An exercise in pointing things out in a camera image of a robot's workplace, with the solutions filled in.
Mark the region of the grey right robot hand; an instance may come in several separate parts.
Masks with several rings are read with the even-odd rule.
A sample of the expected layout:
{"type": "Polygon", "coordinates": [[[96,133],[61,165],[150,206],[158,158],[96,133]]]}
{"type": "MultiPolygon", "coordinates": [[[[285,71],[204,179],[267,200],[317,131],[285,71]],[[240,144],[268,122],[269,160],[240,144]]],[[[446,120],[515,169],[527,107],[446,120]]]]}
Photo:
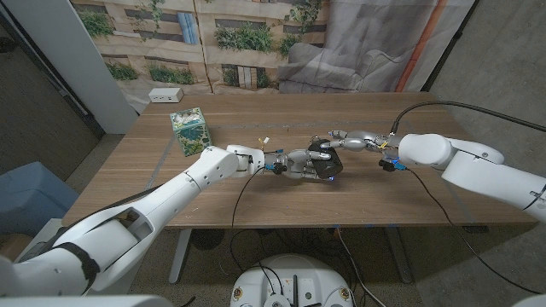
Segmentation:
{"type": "Polygon", "coordinates": [[[367,150],[370,152],[382,152],[398,148],[402,140],[401,136],[381,135],[363,130],[350,132],[343,130],[332,130],[329,135],[333,141],[325,142],[320,148],[343,148],[353,152],[367,150]]]}

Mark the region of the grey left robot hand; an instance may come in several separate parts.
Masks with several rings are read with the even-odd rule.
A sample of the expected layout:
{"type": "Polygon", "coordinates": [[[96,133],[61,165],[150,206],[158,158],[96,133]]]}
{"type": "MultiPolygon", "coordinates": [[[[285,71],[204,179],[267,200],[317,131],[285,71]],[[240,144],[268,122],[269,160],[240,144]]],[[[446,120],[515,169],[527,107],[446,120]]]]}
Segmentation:
{"type": "Polygon", "coordinates": [[[287,171],[285,176],[292,179],[321,180],[313,165],[314,160],[329,160],[329,153],[321,153],[304,149],[296,149],[288,154],[287,171]]]}

